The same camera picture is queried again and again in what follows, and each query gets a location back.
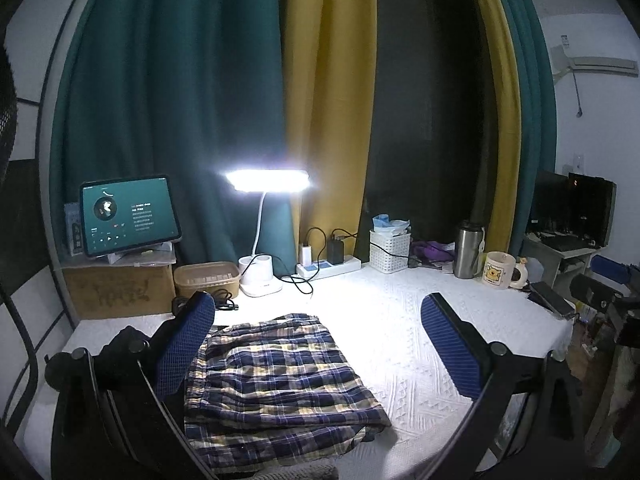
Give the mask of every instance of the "black power adapter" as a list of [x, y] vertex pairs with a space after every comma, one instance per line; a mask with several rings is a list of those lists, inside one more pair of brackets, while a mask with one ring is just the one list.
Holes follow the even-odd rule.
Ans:
[[332, 265], [344, 263], [344, 242], [331, 237], [326, 243], [326, 260]]

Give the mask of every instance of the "thermos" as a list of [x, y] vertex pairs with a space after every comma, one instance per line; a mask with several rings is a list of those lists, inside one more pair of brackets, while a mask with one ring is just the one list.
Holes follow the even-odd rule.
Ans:
[[482, 226], [468, 221], [462, 222], [456, 238], [456, 259], [453, 274], [462, 280], [469, 280], [476, 275], [480, 244], [484, 239]]

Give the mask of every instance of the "mug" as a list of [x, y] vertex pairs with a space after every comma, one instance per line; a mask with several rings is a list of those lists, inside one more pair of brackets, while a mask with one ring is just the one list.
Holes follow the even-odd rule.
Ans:
[[[513, 269], [520, 271], [520, 279], [512, 281]], [[487, 254], [482, 271], [482, 281], [495, 288], [522, 288], [527, 283], [527, 267], [517, 264], [516, 259], [507, 253], [492, 251]]]

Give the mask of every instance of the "brown plastic container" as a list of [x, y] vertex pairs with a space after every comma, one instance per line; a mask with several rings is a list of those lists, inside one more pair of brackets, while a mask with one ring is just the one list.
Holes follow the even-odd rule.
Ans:
[[196, 290], [209, 294], [224, 288], [231, 297], [238, 295], [240, 271], [231, 262], [213, 262], [178, 267], [174, 271], [174, 282], [179, 296], [190, 298]]

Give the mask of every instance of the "desk lamp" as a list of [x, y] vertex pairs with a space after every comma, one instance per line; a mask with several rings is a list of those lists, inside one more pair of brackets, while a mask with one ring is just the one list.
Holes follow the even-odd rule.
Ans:
[[262, 204], [268, 192], [294, 193], [309, 186], [309, 176], [301, 170], [239, 170], [227, 173], [229, 182], [242, 192], [261, 192], [258, 207], [258, 226], [255, 230], [254, 246], [250, 256], [238, 260], [240, 288], [252, 298], [273, 294], [282, 289], [282, 282], [273, 275], [273, 259], [267, 254], [255, 255], [260, 237]]

